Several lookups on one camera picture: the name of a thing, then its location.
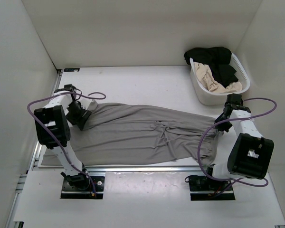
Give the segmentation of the grey trousers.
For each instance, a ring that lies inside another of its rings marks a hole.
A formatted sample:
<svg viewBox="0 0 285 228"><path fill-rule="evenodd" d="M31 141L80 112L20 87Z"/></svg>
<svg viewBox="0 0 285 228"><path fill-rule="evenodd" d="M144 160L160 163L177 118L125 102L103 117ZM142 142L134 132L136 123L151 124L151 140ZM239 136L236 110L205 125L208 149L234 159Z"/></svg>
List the grey trousers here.
<svg viewBox="0 0 285 228"><path fill-rule="evenodd" d="M221 133L212 117L150 106L91 103L70 144L86 166L147 165L192 157L211 164Z"/></svg>

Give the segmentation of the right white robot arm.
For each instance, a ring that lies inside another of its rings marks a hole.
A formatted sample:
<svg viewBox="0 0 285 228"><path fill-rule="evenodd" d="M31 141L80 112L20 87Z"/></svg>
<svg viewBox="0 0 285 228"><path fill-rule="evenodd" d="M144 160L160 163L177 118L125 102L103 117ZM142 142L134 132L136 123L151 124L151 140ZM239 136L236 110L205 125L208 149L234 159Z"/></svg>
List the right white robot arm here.
<svg viewBox="0 0 285 228"><path fill-rule="evenodd" d="M205 187L214 190L221 181L236 178L263 179L269 167L274 142L257 130L251 111L244 106L240 94L227 96L223 113L214 123L219 132L228 132L234 128L237 139L226 162L206 169Z"/></svg>

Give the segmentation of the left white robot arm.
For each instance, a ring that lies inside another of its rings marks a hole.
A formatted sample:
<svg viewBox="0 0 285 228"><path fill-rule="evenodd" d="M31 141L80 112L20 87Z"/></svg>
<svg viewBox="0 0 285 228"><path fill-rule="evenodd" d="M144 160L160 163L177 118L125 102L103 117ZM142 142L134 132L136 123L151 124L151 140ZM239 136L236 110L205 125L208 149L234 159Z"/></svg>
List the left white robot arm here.
<svg viewBox="0 0 285 228"><path fill-rule="evenodd" d="M54 91L54 97L43 108L33 112L38 141L51 150L65 169L61 175L70 186L86 190L91 185L84 164L70 145L69 124L83 130L91 112L76 97L72 84Z"/></svg>

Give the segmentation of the beige trousers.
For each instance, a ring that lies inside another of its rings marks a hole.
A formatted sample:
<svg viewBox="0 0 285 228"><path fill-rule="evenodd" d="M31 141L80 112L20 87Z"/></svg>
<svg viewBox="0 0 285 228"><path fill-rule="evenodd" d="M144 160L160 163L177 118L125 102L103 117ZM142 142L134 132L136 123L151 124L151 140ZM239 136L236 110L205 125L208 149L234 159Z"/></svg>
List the beige trousers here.
<svg viewBox="0 0 285 228"><path fill-rule="evenodd" d="M202 63L194 62L194 69L196 73L196 78L203 85L203 87L216 94L226 94L240 92L243 86L240 82L232 82L227 87L217 82L212 76L212 71L208 65Z"/></svg>

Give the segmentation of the black trousers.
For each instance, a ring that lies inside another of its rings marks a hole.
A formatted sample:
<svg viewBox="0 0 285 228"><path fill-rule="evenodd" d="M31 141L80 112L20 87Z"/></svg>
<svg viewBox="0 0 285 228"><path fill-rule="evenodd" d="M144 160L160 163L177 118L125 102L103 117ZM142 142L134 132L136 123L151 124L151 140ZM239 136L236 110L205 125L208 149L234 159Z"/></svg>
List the black trousers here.
<svg viewBox="0 0 285 228"><path fill-rule="evenodd" d="M237 71L230 65L231 56L231 51L225 47L196 47L184 53L184 59L188 65L191 58L197 63L208 65L214 79L224 87L238 82L235 76Z"/></svg>

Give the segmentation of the white laundry basket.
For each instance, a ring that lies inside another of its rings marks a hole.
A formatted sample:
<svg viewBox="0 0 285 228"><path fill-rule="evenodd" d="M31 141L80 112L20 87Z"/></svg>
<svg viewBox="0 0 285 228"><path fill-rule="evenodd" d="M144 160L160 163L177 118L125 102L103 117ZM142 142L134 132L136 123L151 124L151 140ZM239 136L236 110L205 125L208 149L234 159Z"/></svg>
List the white laundry basket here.
<svg viewBox="0 0 285 228"><path fill-rule="evenodd" d="M250 78L248 77L238 57L234 53L231 53L230 65L236 70L235 76L238 78L238 81L243 86L242 90L236 93L242 95L250 88ZM190 78L198 100L203 105L208 105L208 106L224 104L227 95L229 95L230 93L216 94L207 90L196 77L194 61L192 58L190 58L190 66L191 66Z"/></svg>

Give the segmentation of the black label sticker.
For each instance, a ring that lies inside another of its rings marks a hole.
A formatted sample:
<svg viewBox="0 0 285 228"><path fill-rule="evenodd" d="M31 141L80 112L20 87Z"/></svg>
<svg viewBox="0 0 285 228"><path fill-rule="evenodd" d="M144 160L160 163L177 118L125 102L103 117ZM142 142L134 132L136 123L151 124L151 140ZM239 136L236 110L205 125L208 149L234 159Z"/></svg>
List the black label sticker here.
<svg viewBox="0 0 285 228"><path fill-rule="evenodd" d="M79 72L80 68L64 68L64 72Z"/></svg>

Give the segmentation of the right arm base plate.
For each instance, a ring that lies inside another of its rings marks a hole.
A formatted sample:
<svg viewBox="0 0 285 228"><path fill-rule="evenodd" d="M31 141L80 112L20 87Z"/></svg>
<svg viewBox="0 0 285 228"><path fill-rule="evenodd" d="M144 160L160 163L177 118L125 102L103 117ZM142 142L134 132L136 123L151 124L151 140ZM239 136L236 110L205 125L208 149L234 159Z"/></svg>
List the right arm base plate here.
<svg viewBox="0 0 285 228"><path fill-rule="evenodd" d="M230 181L217 181L199 175L187 176L184 181L189 185L191 201L235 200Z"/></svg>

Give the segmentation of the left aluminium rail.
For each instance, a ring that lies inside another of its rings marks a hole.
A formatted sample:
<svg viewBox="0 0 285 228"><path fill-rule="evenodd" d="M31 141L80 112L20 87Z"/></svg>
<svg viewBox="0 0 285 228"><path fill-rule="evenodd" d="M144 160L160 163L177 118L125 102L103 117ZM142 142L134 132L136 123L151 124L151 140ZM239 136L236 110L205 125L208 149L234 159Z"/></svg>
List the left aluminium rail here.
<svg viewBox="0 0 285 228"><path fill-rule="evenodd" d="M51 96L54 95L54 91L57 90L59 87L62 72L63 72L62 69L57 71L57 79L54 83L54 87L52 89ZM42 151L42 147L44 146L44 143L46 143L48 140L51 141L53 139L53 137L50 135L50 130L46 129L45 124L41 125L41 121L38 122L37 120L35 120L35 126L36 126L36 130L37 130L37 143L36 143L35 149L33 151L31 162L29 163L29 167L28 167L26 173L28 173L29 171L32 171L34 169L35 163L39 160L40 153Z"/></svg>

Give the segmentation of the aluminium rail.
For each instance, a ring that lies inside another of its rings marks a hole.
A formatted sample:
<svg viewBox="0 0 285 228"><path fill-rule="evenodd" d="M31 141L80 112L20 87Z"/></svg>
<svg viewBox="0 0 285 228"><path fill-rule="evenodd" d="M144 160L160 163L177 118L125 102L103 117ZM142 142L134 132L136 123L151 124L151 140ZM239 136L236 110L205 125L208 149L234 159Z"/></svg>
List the aluminium rail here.
<svg viewBox="0 0 285 228"><path fill-rule="evenodd" d="M122 166L88 167L89 172L188 172L203 175L199 166Z"/></svg>
<svg viewBox="0 0 285 228"><path fill-rule="evenodd" d="M57 90L59 87L62 72L63 72L62 69L57 71L57 79L54 83L54 87L52 89L51 96L54 95L54 91ZM37 120L35 120L35 126L36 126L36 130L37 130L37 143L36 143L35 149L33 151L31 162L29 163L29 167L28 167L26 173L28 173L29 171L32 171L34 169L35 163L39 160L40 153L42 151L42 147L44 146L44 143L46 143L48 140L51 141L53 139L53 137L50 135L50 130L46 129L45 124L41 125L41 121L38 122Z"/></svg>

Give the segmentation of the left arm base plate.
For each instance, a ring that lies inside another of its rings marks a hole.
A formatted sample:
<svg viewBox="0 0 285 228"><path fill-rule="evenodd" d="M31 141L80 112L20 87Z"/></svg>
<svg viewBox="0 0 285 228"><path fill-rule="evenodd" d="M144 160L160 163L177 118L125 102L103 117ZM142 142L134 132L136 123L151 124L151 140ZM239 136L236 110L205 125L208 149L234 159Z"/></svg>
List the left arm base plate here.
<svg viewBox="0 0 285 228"><path fill-rule="evenodd" d="M83 174L67 176L61 172L63 183L61 199L102 200L105 188L105 176L92 176L91 181Z"/></svg>

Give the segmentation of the front aluminium rail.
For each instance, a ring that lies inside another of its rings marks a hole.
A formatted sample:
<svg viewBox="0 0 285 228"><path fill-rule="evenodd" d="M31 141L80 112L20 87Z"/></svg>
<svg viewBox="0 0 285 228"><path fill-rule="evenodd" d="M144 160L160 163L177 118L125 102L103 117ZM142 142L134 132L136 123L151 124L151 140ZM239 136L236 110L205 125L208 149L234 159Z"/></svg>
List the front aluminium rail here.
<svg viewBox="0 0 285 228"><path fill-rule="evenodd" d="M122 166L88 167L89 172L188 172L203 175L199 166Z"/></svg>

